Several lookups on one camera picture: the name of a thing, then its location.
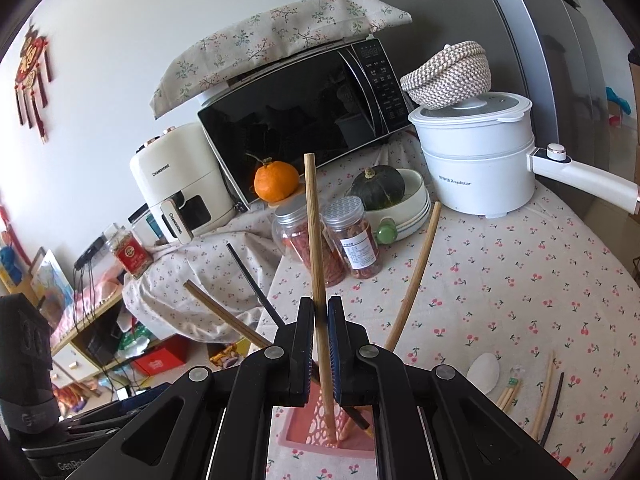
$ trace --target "red box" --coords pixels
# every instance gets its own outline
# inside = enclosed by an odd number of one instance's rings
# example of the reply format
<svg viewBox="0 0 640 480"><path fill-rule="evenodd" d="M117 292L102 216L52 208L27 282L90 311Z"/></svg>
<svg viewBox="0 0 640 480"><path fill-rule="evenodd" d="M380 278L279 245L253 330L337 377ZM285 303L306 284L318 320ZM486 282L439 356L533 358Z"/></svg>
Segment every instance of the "red box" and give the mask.
<svg viewBox="0 0 640 480"><path fill-rule="evenodd" d="M133 361L133 365L146 375L158 375L187 362L187 352L190 340L174 335L160 343L149 354Z"/></svg>

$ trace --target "refrigerator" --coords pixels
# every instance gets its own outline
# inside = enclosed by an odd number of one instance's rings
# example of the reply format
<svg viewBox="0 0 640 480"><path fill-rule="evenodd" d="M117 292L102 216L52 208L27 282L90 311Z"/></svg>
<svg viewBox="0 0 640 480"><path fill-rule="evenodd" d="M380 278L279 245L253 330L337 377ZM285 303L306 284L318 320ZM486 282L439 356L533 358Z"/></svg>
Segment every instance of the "refrigerator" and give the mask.
<svg viewBox="0 0 640 480"><path fill-rule="evenodd" d="M398 77L447 43L475 40L487 52L492 90L532 100L538 146L558 142L575 160L608 170L604 78L577 0L382 1L414 19L411 25L376 33ZM584 217L593 196L540 180Z"/></svg>

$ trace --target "white label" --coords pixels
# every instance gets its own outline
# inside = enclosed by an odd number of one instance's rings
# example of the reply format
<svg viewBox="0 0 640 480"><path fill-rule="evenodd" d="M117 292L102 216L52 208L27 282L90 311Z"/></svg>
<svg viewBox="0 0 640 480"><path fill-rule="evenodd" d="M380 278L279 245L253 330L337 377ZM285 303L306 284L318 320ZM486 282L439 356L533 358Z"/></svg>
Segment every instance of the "white label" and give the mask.
<svg viewBox="0 0 640 480"><path fill-rule="evenodd" d="M376 252L366 230L353 238L344 238L340 243L353 269L364 269L376 261Z"/></svg>

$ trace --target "green round object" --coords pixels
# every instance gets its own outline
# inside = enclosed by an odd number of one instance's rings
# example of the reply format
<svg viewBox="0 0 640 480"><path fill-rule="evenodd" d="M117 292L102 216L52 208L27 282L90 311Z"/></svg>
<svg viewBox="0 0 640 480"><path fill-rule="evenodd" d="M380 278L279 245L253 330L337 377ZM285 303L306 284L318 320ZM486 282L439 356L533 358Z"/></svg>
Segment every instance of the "green round object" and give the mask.
<svg viewBox="0 0 640 480"><path fill-rule="evenodd" d="M398 239L398 229L396 228L396 223L389 219L385 218L380 225L378 226L378 230L376 231L376 240L379 244L389 245L395 242Z"/></svg>
<svg viewBox="0 0 640 480"><path fill-rule="evenodd" d="M384 209L402 202L404 178L396 168L374 166L354 179L348 194L359 197L366 211Z"/></svg>

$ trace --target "red wall decoration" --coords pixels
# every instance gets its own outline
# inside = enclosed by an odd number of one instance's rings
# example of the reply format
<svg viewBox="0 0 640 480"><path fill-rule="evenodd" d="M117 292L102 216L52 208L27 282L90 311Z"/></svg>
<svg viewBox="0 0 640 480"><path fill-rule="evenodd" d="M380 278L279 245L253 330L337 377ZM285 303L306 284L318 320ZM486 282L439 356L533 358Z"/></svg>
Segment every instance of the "red wall decoration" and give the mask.
<svg viewBox="0 0 640 480"><path fill-rule="evenodd" d="M26 117L27 124L33 128L33 123L38 127L40 140L47 142L47 133L44 129L44 123L38 112L38 104L36 100L36 88L40 94L40 102L42 108L45 108L49 101L44 89L42 80L42 66L40 59L44 59L44 69L46 70L47 81L51 82L51 68L49 64L49 54L47 47L49 42L45 36L38 36L37 29L34 30L33 25L29 25L29 30L24 37L24 43L20 50L20 66L15 75L15 103L18 107L18 119L20 124L24 124Z"/></svg>

